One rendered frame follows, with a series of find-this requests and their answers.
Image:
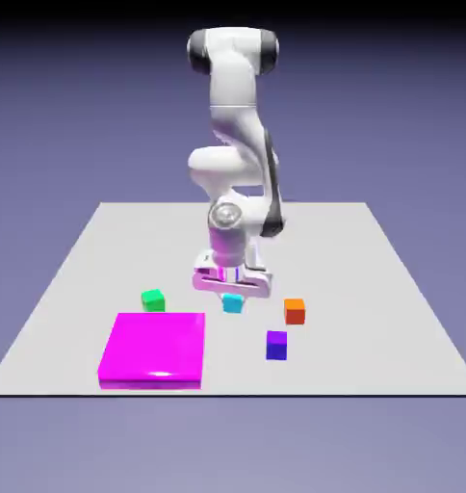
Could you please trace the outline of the small orange cube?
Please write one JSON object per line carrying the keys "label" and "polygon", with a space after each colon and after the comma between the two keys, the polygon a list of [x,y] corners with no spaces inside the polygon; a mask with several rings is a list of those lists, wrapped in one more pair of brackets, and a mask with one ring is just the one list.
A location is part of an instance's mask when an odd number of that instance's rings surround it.
{"label": "small orange cube", "polygon": [[305,303],[302,298],[284,299],[284,319],[286,325],[302,325],[305,323]]}

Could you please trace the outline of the small green cube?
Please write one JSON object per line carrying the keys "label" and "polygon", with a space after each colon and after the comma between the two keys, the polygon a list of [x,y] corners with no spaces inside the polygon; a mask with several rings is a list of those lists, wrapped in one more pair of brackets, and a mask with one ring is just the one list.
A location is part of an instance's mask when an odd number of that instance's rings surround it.
{"label": "small green cube", "polygon": [[146,312],[165,312],[166,299],[160,289],[152,289],[141,294],[142,309]]}

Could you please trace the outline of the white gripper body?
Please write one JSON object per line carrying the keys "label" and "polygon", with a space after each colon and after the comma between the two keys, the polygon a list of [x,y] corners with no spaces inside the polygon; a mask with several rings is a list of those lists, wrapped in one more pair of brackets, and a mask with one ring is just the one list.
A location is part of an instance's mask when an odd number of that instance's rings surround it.
{"label": "white gripper body", "polygon": [[192,282],[199,291],[240,295],[244,298],[268,298],[272,290],[272,274],[264,267],[197,268]]}

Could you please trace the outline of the large magenta box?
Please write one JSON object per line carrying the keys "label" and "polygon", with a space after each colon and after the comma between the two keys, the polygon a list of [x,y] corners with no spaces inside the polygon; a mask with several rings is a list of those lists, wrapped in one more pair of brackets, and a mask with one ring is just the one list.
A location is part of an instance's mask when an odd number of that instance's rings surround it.
{"label": "large magenta box", "polygon": [[203,313],[120,313],[103,352],[102,389],[195,390],[201,387]]}

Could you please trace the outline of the small cyan cube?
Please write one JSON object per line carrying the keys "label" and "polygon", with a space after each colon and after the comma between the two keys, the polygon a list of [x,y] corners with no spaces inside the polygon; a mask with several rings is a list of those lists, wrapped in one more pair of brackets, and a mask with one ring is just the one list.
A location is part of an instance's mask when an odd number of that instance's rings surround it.
{"label": "small cyan cube", "polygon": [[238,294],[225,293],[221,297],[222,309],[225,313],[241,313],[244,307],[244,297]]}

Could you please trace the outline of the small purple cube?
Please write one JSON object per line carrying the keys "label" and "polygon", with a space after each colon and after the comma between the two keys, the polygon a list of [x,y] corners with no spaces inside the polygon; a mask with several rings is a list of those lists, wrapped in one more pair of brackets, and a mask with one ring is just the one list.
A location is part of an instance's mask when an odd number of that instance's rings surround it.
{"label": "small purple cube", "polygon": [[288,334],[286,331],[269,330],[266,338],[266,359],[286,360]]}

